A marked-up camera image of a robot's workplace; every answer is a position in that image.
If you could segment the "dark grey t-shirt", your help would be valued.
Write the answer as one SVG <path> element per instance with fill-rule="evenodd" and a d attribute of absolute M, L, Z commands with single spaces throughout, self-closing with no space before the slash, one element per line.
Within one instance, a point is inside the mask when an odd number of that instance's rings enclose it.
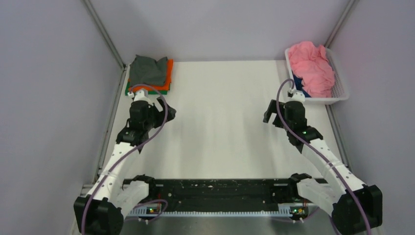
<path fill-rule="evenodd" d="M 130 84 L 132 86 L 137 84 L 164 86 L 167 76 L 167 62 L 167 57 L 155 60 L 151 57 L 136 55 L 130 64 Z"/>

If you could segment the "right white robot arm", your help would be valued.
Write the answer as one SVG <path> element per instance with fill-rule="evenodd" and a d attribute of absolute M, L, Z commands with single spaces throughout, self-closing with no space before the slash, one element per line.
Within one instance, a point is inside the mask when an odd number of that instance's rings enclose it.
<path fill-rule="evenodd" d="M 356 177 L 339 160 L 325 142 L 322 134 L 308 125 L 305 107 L 299 101 L 271 100 L 263 122 L 276 117 L 273 125 L 286 131 L 294 146 L 320 172 L 328 183 L 322 186 L 312 176 L 293 174 L 287 196 L 294 202 L 303 198 L 326 212 L 342 235 L 368 232 L 383 224 L 383 194 L 376 185 L 369 186 Z"/>

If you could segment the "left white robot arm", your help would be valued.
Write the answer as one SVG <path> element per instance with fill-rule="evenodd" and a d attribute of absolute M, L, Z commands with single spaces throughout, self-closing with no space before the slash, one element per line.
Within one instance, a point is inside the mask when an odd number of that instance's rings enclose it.
<path fill-rule="evenodd" d="M 138 181 L 123 189 L 135 157 L 164 125 L 175 118 L 176 110 L 163 96 L 157 98 L 159 110 L 146 96 L 136 96 L 131 102 L 129 118 L 116 136 L 113 152 L 96 183 L 85 196 L 76 198 L 73 207 L 78 230 L 82 235 L 118 235 L 130 211 L 143 200 L 152 202 L 157 189 Z"/>

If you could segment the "blue t-shirt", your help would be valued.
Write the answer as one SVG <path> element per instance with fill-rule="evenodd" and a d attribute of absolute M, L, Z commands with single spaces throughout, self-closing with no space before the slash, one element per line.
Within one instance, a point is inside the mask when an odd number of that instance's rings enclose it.
<path fill-rule="evenodd" d="M 303 88 L 303 84 L 302 84 L 303 79 L 293 75 L 293 80 L 294 80 L 296 89 L 299 91 L 302 91 L 306 98 L 311 98 L 310 94 L 307 93 L 305 89 Z"/>

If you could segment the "folded green t-shirt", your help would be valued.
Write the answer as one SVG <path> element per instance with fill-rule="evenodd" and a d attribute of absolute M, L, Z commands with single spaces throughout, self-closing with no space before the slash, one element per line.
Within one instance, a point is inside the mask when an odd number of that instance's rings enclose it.
<path fill-rule="evenodd" d="M 128 95 L 128 93 L 130 92 L 130 88 L 132 87 L 132 85 L 131 85 L 131 82 L 130 81 L 128 81 L 127 82 L 127 85 L 126 85 L 126 88 L 125 88 L 125 91 L 124 91 L 124 93 L 125 93 L 125 95 L 127 96 Z M 144 87 L 147 91 L 148 91 L 148 94 L 151 94 L 151 95 L 157 95 L 157 92 L 155 92 L 154 90 L 152 90 L 151 88 L 147 88 L 147 87 Z M 162 90 L 161 88 L 158 88 L 158 91 L 162 94 L 162 95 L 167 95 L 168 94 L 168 92 L 170 91 L 170 86 L 168 86 L 168 87 L 165 87 L 166 88 L 166 90 Z"/>

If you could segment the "folded orange t-shirt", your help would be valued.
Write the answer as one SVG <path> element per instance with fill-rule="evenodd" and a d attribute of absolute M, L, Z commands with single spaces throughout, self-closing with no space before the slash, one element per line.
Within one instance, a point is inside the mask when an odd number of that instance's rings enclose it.
<path fill-rule="evenodd" d="M 166 72 L 166 80 L 163 86 L 153 86 L 156 90 L 158 90 L 161 94 L 167 94 L 168 91 L 170 91 L 170 84 L 172 81 L 172 72 L 173 72 L 173 68 L 174 68 L 174 60 L 173 59 L 168 59 L 167 60 L 167 72 Z M 130 82 L 130 78 L 128 78 L 127 80 L 127 87 L 125 89 L 125 94 L 127 95 L 127 93 L 130 91 L 132 85 Z M 147 87 L 138 87 L 138 88 L 145 88 L 146 90 L 149 91 L 150 94 L 155 94 L 155 91 L 151 90 L 150 88 Z"/>

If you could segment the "white plastic basket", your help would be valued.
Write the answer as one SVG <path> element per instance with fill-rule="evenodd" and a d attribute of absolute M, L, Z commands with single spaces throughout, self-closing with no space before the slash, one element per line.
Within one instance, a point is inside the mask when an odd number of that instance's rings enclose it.
<path fill-rule="evenodd" d="M 285 50 L 285 58 L 286 58 L 289 78 L 293 80 L 294 73 L 291 71 L 291 66 L 288 61 L 288 49 Z M 305 103 L 330 105 L 338 101 L 347 100 L 349 98 L 348 86 L 346 84 L 346 79 L 344 78 L 342 74 L 342 71 L 341 71 L 342 68 L 340 66 L 340 62 L 338 62 L 332 50 L 328 48 L 325 48 L 325 49 L 326 49 L 327 57 L 329 60 L 329 64 L 335 72 L 335 84 L 331 89 L 332 97 L 331 98 L 305 98 Z M 292 90 L 296 89 L 295 83 L 292 85 L 291 89 Z"/>

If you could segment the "pink t-shirt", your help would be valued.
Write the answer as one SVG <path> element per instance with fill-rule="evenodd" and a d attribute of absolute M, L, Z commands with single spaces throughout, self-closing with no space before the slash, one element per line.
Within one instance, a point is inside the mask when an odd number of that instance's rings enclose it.
<path fill-rule="evenodd" d="M 311 98 L 331 98 L 335 72 L 329 64 L 324 46 L 303 41 L 288 49 L 288 61 L 295 77 L 301 79 L 302 89 Z"/>

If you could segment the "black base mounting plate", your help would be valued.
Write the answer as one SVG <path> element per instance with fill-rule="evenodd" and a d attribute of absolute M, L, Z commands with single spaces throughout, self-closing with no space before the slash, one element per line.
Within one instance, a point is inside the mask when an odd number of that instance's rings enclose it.
<path fill-rule="evenodd" d="M 126 189 L 133 181 L 149 185 L 144 202 L 164 199 L 167 212 L 291 212 L 313 203 L 294 194 L 289 179 L 155 179 L 138 175 L 123 181 Z"/>

